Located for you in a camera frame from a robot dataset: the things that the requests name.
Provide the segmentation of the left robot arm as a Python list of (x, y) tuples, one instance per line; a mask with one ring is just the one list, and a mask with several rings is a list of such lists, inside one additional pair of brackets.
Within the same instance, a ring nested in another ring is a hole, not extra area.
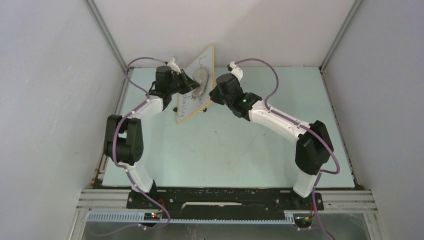
[(164, 111), (174, 94), (187, 94), (200, 86), (183, 69), (174, 71), (170, 66), (159, 66), (145, 100), (129, 113), (112, 114), (106, 120), (103, 153), (125, 171), (145, 208), (156, 206), (158, 194), (151, 190), (155, 181), (139, 162), (144, 152), (142, 121)]

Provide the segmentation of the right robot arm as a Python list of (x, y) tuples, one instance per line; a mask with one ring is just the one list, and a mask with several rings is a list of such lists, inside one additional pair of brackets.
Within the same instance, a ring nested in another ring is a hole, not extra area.
[(326, 125), (319, 120), (301, 121), (267, 106), (260, 96), (244, 92), (238, 78), (231, 73), (217, 78), (209, 96), (214, 103), (227, 106), (236, 117), (267, 127), (295, 145), (299, 173), (290, 201), (297, 209), (308, 206), (320, 171), (334, 152)]

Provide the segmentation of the wood framed whiteboard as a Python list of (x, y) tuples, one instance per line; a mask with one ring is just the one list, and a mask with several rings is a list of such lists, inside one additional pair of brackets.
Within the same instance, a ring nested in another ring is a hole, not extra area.
[(185, 122), (211, 103), (208, 93), (215, 87), (215, 46), (208, 46), (184, 70), (194, 85), (189, 92), (178, 96), (177, 124)]

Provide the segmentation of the silver mesh sponge eraser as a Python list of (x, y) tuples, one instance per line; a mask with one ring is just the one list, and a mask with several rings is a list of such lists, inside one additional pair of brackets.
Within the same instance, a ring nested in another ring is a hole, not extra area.
[(203, 95), (208, 83), (208, 79), (209, 79), (209, 72), (205, 68), (201, 67), (194, 71), (193, 80), (199, 83), (199, 87), (197, 87), (196, 89), (192, 91), (192, 94), (191, 94), (192, 99), (199, 98)]

